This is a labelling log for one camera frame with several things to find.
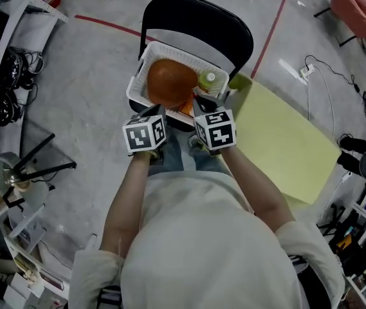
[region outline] white t-shirt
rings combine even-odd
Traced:
[[[274,234],[249,209],[225,174],[152,176],[126,260],[77,252],[69,308],[96,308],[101,288],[119,282],[125,309],[303,308],[292,255],[310,264],[336,308],[342,269],[317,227],[293,221]]]

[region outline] small bottle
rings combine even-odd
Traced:
[[[199,86],[207,93],[215,83],[215,74],[210,71],[203,71],[199,77]]]

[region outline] white plastic basket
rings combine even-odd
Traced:
[[[163,44],[162,42],[152,41],[148,44],[140,60],[136,75],[131,77],[127,88],[127,97],[144,106],[151,106],[153,103],[147,95],[147,76],[151,64],[159,59],[172,59],[192,68],[199,75],[202,71],[211,71],[215,74],[217,81],[208,92],[214,97],[223,97],[227,84],[228,73],[217,66],[191,55],[183,50]],[[193,118],[173,109],[166,109],[166,114],[172,118],[180,120],[188,125],[193,124]]]

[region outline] sleeve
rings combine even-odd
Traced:
[[[68,308],[95,309],[101,289],[120,283],[124,261],[103,250],[79,250],[75,254]]]
[[[325,286],[331,307],[337,308],[344,293],[343,270],[315,224],[291,221],[275,233],[288,256],[300,256]]]

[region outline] floor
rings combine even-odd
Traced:
[[[121,126],[133,113],[125,90],[136,69],[140,41],[131,33],[74,16],[94,17],[139,31],[149,1],[62,0],[61,11],[70,21],[59,24],[46,48],[47,65],[37,78],[38,97],[28,108],[24,123],[23,149],[30,150],[53,132],[57,137],[39,157],[39,164],[49,166],[70,159],[78,163],[75,171],[63,171],[53,179],[56,189],[50,192],[42,212],[48,230],[44,241],[69,267],[75,251],[86,246],[92,233],[100,239],[105,215],[129,163]],[[296,76],[304,57],[315,55],[348,77],[355,74],[360,88],[366,88],[366,53],[359,42],[339,48],[338,41],[350,37],[350,31],[332,14],[313,17],[327,6],[325,0],[209,1],[238,15],[253,34],[255,48],[242,70],[245,74],[253,73],[256,81],[304,116],[309,89],[309,114],[316,127],[330,136],[334,133],[336,140],[343,133],[366,139],[361,98],[352,86],[318,64],[333,102],[333,126],[321,74],[312,74],[309,86]],[[148,34],[210,61],[221,58],[187,38]],[[363,180],[352,176],[339,185],[344,173],[336,167],[317,202],[295,212],[296,217],[316,221],[331,200],[354,200]]]

